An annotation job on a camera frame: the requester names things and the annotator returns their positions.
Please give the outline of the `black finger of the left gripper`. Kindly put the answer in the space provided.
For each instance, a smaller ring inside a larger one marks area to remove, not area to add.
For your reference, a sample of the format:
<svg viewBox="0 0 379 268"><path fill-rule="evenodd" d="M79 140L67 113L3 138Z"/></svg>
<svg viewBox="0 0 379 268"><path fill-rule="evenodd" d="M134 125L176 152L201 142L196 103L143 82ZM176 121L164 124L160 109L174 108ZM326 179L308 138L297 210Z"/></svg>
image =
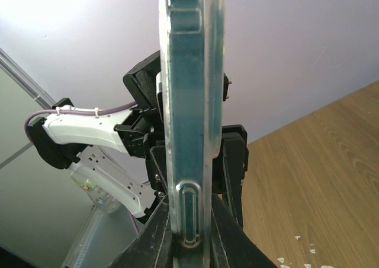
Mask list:
<svg viewBox="0 0 379 268"><path fill-rule="evenodd" d="M237 224L243 228L242 180L245 144L243 139L226 139L223 144L224 203Z"/></svg>
<svg viewBox="0 0 379 268"><path fill-rule="evenodd" d="M168 178L166 166L166 149L164 145L155 145L150 149L154 172L158 175L156 181L159 183L159 192L168 194Z"/></svg>

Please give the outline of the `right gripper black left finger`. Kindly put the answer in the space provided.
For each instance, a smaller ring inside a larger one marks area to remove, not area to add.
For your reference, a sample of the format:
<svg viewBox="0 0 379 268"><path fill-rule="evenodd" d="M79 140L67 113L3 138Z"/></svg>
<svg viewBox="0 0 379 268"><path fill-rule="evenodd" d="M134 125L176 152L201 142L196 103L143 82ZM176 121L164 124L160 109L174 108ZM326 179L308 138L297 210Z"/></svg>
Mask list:
<svg viewBox="0 0 379 268"><path fill-rule="evenodd" d="M177 267L167 196L133 243L112 262L112 268L125 267Z"/></svg>

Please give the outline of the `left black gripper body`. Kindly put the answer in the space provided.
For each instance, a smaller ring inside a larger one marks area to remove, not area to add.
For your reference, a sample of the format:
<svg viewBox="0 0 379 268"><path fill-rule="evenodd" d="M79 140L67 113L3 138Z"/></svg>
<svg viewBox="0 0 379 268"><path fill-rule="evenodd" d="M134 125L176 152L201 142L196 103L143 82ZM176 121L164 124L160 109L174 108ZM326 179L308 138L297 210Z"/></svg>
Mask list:
<svg viewBox="0 0 379 268"><path fill-rule="evenodd" d="M212 192L224 194L227 185L235 188L248 169L248 133L242 125L222 127L221 147L213 159ZM165 142L163 133L146 135L146 169L153 190L168 191Z"/></svg>

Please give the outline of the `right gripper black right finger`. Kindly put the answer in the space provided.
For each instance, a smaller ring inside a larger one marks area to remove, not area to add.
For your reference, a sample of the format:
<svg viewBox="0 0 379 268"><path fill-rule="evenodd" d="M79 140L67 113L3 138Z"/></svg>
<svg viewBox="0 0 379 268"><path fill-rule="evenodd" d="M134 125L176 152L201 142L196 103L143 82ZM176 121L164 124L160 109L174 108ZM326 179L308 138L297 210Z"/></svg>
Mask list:
<svg viewBox="0 0 379 268"><path fill-rule="evenodd" d="M211 197L211 267L275 267L243 232L218 195Z"/></svg>

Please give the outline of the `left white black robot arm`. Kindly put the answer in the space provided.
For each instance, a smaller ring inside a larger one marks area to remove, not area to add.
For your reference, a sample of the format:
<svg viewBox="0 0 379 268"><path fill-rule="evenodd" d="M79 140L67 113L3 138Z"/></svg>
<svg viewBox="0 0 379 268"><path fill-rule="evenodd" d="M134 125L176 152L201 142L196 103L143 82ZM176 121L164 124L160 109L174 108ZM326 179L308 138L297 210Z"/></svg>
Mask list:
<svg viewBox="0 0 379 268"><path fill-rule="evenodd" d="M163 129L160 53L137 63L123 77L133 102L112 109L80 109L63 98L28 117L24 131L39 156L75 182L101 209L113 201L145 223L166 195L168 185ZM145 161L140 182L106 153L113 149Z"/></svg>

